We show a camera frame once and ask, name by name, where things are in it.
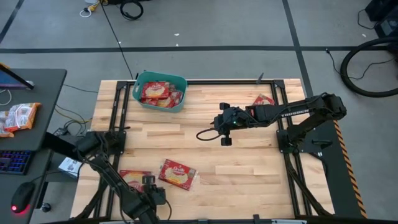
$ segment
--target desk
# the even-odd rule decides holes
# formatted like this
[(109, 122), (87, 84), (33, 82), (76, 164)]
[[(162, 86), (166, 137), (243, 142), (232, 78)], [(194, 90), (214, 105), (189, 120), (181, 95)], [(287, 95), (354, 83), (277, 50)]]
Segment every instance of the desk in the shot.
[[(12, 105), (18, 103), (42, 103), (36, 113), (33, 128), (15, 133), (14, 138), (0, 138), (1, 149), (31, 150), (36, 151), (26, 175), (0, 174), (1, 201), (0, 217), (1, 223), (29, 223), (33, 209), (42, 190), (44, 178), (35, 181), (35, 190), (29, 207), (26, 211), (15, 214), (11, 212), (11, 198), (21, 183), (44, 175), (52, 156), (50, 149), (41, 149), (47, 127), (58, 100), (63, 81), (67, 74), (61, 69), (13, 69), (13, 72), (26, 80), (35, 83), (33, 90), (11, 90), (12, 101), (7, 106), (0, 106), (0, 110), (8, 110)], [(1, 94), (0, 100), (6, 101), (8, 94)]]
[[(101, 82), (92, 130), (108, 130), (116, 83)], [(288, 101), (305, 98), (299, 79), (284, 80), (284, 83)], [(209, 128), (209, 123), (220, 113), (220, 102), (243, 107), (253, 103), (260, 93), (271, 96), (270, 89), (264, 85), (190, 85), (184, 109), (176, 114), (144, 109), (129, 97), (125, 126), (131, 128), (126, 130), (126, 148), (119, 169), (148, 170), (158, 175), (165, 159), (197, 169), (199, 174), (191, 191), (157, 181), (157, 185), (165, 187), (173, 207), (172, 220), (251, 219), (253, 214), (261, 218), (293, 218), (284, 160), (275, 136), (276, 124), (233, 131), (231, 147), (221, 147), (219, 140), (202, 142), (195, 138), (196, 133)], [(119, 111), (122, 102), (123, 95), (119, 99)], [(293, 122), (299, 123), (305, 118), (306, 115), (294, 116)], [(116, 124), (119, 119), (120, 115), (116, 117)], [(206, 133), (202, 137), (214, 135)], [(301, 159), (308, 188), (325, 209), (334, 213), (321, 162), (308, 154), (302, 154)], [(96, 172), (83, 166), (71, 217), (78, 215), (90, 201), (98, 180)], [(297, 195), (303, 213), (299, 190)], [(159, 206), (157, 214), (166, 219), (168, 206)], [(120, 218), (119, 200), (115, 197), (111, 219)]]

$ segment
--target orange and black hazard tape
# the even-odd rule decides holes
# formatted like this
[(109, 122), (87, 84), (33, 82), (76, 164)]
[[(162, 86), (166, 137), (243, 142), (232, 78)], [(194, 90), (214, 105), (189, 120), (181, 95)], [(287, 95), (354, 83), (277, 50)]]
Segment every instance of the orange and black hazard tape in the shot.
[(348, 157), (346, 145), (344, 144), (343, 135), (341, 134), (341, 130), (340, 130), (340, 127), (338, 126), (337, 121), (334, 121), (334, 122), (335, 122), (336, 133), (338, 135), (338, 140), (339, 140), (340, 146), (341, 146), (341, 151), (343, 152), (344, 160), (346, 161), (348, 174), (349, 174), (349, 177), (351, 178), (351, 183), (354, 188), (355, 197), (358, 201), (359, 209), (361, 210), (362, 216), (364, 218), (368, 218), (368, 215), (366, 214), (366, 211), (365, 211), (365, 206), (363, 205), (361, 194), (359, 193), (358, 184), (356, 183), (356, 179), (354, 177), (354, 170), (353, 170), (353, 167), (351, 166), (351, 161), (349, 160), (349, 157)]

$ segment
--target coiled black cable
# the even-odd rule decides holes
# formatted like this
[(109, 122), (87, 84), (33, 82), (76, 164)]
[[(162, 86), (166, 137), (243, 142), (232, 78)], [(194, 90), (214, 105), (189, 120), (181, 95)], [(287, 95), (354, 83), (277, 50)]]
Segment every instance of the coiled black cable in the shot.
[(343, 62), (341, 63), (340, 67), (340, 75), (343, 83), (353, 92), (363, 95), (363, 96), (368, 96), (368, 97), (373, 97), (373, 98), (381, 98), (381, 97), (387, 97), (387, 96), (394, 96), (398, 94), (398, 88), (395, 88), (393, 90), (388, 90), (388, 91), (381, 91), (381, 92), (374, 92), (374, 91), (366, 91), (358, 86), (356, 86), (351, 80), (350, 77), (348, 76), (347, 72), (347, 67), (349, 61), (356, 55), (358, 52), (361, 50), (366, 49), (367, 47), (374, 46), (377, 44), (385, 44), (385, 43), (398, 43), (398, 37), (385, 37), (385, 38), (380, 38), (376, 40), (371, 40), (368, 42), (365, 42), (359, 46), (357, 46), (355, 49), (350, 51), (346, 57), (344, 58)]
[[(135, 5), (137, 5), (139, 7), (139, 9), (141, 10), (138, 16), (132, 16), (130, 15), (130, 13), (123, 11), (123, 7), (127, 4), (127, 3), (133, 3)], [(120, 13), (122, 14), (122, 16), (130, 21), (135, 21), (137, 19), (139, 19), (143, 13), (144, 13), (144, 8), (142, 6), (142, 4), (138, 1), (138, 0), (127, 0), (127, 1), (123, 1), (122, 4), (120, 5)]]

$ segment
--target black desk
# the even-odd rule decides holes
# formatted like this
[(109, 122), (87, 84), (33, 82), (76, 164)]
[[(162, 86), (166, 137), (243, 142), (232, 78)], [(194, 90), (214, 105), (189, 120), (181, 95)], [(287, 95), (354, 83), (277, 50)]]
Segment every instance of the black desk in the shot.
[[(52, 157), (50, 149), (41, 149), (45, 133), (58, 100), (63, 81), (67, 74), (62, 69), (12, 69), (13, 72), (26, 80), (33, 81), (33, 90), (11, 90), (12, 101), (7, 106), (0, 106), (1, 111), (8, 110), (18, 103), (41, 103), (42, 106), (36, 113), (33, 128), (15, 132), (14, 138), (0, 138), (1, 149), (32, 150), (36, 151), (26, 175), (0, 174), (1, 223), (29, 223), (38, 197), (44, 184), (44, 178), (35, 181), (35, 190), (26, 211), (15, 214), (11, 212), (11, 198), (16, 188), (23, 182), (28, 182), (35, 177), (44, 175), (49, 167)], [(8, 100), (9, 95), (0, 94), (0, 102)]]

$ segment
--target wooden plank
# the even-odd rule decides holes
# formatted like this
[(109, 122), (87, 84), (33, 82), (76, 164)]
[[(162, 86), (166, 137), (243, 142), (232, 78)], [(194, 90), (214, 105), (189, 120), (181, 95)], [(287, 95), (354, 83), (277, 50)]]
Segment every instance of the wooden plank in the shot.
[[(91, 125), (93, 130), (108, 129), (116, 82), (101, 82)], [(305, 98), (299, 79), (286, 79), (285, 85), (289, 101)], [(142, 108), (130, 97), (126, 126), (131, 128), (126, 130), (126, 150), (119, 168), (148, 170), (158, 175), (165, 159), (196, 168), (199, 173), (190, 191), (157, 181), (158, 186), (166, 189), (175, 220), (252, 218), (253, 214), (260, 214), (261, 218), (293, 218), (284, 160), (275, 136), (276, 124), (233, 131), (230, 147), (221, 147), (219, 139), (203, 142), (195, 137), (197, 132), (211, 127), (213, 118), (221, 113), (220, 102), (244, 107), (260, 93), (272, 96), (271, 88), (266, 85), (190, 85), (183, 110), (175, 114)], [(299, 123), (306, 117), (305, 114), (295, 116), (293, 122)], [(215, 132), (209, 132), (201, 137), (214, 135)], [(333, 213), (321, 162), (302, 155), (302, 164), (308, 188)], [(82, 169), (80, 177), (72, 217), (81, 212), (98, 186), (98, 175), (89, 167)], [(303, 211), (300, 194), (298, 200)], [(168, 206), (159, 206), (157, 214), (166, 219)], [(112, 219), (121, 219), (117, 197)]]

